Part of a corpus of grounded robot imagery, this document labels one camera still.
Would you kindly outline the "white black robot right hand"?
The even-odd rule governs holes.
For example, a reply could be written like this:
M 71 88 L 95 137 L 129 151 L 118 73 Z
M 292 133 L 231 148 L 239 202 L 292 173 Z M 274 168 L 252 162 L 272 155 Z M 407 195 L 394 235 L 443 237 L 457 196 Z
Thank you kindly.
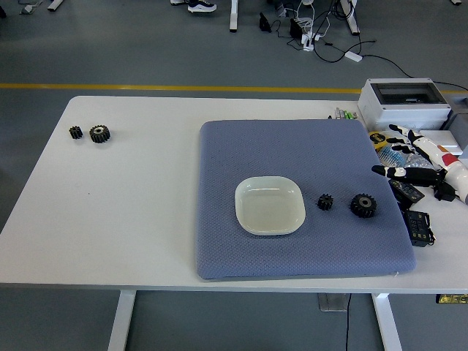
M 467 203 L 467 166 L 446 148 L 436 144 L 419 132 L 391 124 L 389 128 L 399 132 L 402 138 L 390 138 L 394 148 L 404 153 L 416 153 L 429 161 L 433 168 L 424 167 L 386 167 L 375 165 L 373 172 L 386 178 L 412 184 L 413 186 L 431 186 L 438 200 L 451 201 L 458 198 Z

